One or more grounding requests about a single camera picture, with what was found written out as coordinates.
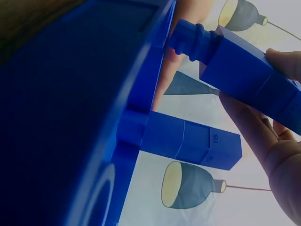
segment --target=gray lamp shade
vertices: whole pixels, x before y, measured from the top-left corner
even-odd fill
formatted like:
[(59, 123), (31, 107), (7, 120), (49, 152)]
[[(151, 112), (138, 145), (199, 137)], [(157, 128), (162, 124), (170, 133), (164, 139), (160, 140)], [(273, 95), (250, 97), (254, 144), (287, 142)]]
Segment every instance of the gray lamp shade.
[(206, 170), (174, 161), (165, 171), (161, 198), (164, 206), (189, 209), (203, 203), (211, 192), (222, 193), (225, 180), (215, 180)]
[(246, 0), (228, 0), (219, 17), (219, 25), (230, 31), (239, 32), (253, 24), (266, 25), (267, 17), (259, 15), (255, 5)]

